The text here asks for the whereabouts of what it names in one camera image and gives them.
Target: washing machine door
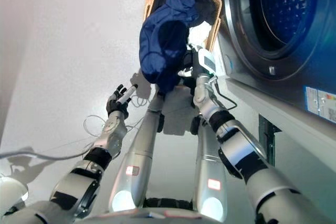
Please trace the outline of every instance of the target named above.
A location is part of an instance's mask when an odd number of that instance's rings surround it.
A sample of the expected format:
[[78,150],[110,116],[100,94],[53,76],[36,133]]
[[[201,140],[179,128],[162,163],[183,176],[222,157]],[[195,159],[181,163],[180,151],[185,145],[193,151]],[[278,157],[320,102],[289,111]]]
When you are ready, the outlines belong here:
[[224,0],[224,19],[228,75],[302,109],[305,87],[336,94],[336,0]]

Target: washing machine drum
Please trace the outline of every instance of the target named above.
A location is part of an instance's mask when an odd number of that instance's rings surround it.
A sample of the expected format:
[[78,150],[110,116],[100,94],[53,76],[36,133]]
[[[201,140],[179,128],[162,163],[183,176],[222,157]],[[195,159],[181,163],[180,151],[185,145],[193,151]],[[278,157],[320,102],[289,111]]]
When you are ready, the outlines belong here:
[[323,25],[315,24],[319,0],[237,1],[241,9],[236,20],[241,25],[236,34],[246,65],[267,79],[284,79],[298,72],[319,40]]

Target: label sticker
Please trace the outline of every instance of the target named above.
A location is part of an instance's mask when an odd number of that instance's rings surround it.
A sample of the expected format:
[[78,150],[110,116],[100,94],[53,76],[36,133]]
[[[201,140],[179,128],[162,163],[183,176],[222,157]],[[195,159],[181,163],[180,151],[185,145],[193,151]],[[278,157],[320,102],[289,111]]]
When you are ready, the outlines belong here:
[[208,188],[214,189],[214,190],[220,190],[221,182],[215,179],[208,179]]
[[128,166],[126,168],[126,175],[137,176],[139,174],[140,168],[138,166]]
[[306,87],[307,110],[336,123],[336,94]]

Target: washing machine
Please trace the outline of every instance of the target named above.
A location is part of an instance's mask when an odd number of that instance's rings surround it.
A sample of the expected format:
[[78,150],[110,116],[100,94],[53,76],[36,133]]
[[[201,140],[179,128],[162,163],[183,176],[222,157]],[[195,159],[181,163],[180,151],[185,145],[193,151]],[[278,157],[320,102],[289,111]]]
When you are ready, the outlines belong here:
[[336,123],[336,0],[223,0],[226,73]]

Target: black joint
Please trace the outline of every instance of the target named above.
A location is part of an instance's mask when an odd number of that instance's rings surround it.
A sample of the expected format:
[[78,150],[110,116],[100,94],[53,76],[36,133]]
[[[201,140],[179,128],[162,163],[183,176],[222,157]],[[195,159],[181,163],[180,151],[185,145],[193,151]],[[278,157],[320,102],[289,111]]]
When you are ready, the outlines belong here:
[[59,205],[63,210],[70,210],[76,204],[77,200],[78,199],[74,196],[57,191],[50,201]]
[[95,162],[97,165],[100,165],[101,168],[105,170],[111,162],[112,157],[107,150],[96,147],[90,150],[90,152],[84,157],[84,160]]
[[218,150],[218,156],[220,158],[220,160],[223,162],[223,164],[225,165],[226,169],[228,170],[228,172],[239,179],[242,179],[243,177],[239,174],[239,172],[234,168],[234,166],[229,162],[229,160],[227,160],[226,156],[224,155],[222,149]]
[[210,119],[209,124],[214,132],[217,132],[219,127],[221,127],[224,123],[234,120],[235,117],[230,114],[227,110],[221,110],[216,113],[214,113]]
[[159,125],[157,127],[157,132],[160,133],[163,130],[163,125],[164,125],[164,115],[160,114],[160,118],[159,118]]
[[233,128],[232,130],[230,130],[228,133],[226,133],[223,137],[221,138],[217,138],[218,141],[220,142],[220,144],[223,144],[225,141],[227,141],[229,138],[231,138],[232,136],[234,136],[234,134],[236,134],[239,131],[239,129],[237,128]]
[[191,125],[190,125],[190,133],[192,135],[197,135],[198,134],[198,128],[199,128],[199,124],[201,122],[201,118],[199,116],[196,116],[193,118],[193,120],[191,121]]
[[100,182],[101,177],[102,177],[102,173],[93,173],[93,172],[90,172],[88,170],[84,170],[82,168],[73,169],[71,171],[71,173],[78,174],[78,175],[88,177],[88,178],[93,178],[93,179],[97,180],[98,182]]
[[242,158],[237,164],[236,164],[237,170],[240,171],[242,176],[244,177],[245,183],[250,179],[250,177],[262,170],[267,169],[267,165],[264,163],[264,161],[257,155],[257,153],[252,152],[248,154],[246,157]]
[[256,217],[256,224],[278,224],[279,221],[276,219],[271,219],[268,222],[265,221],[263,214],[258,214]]

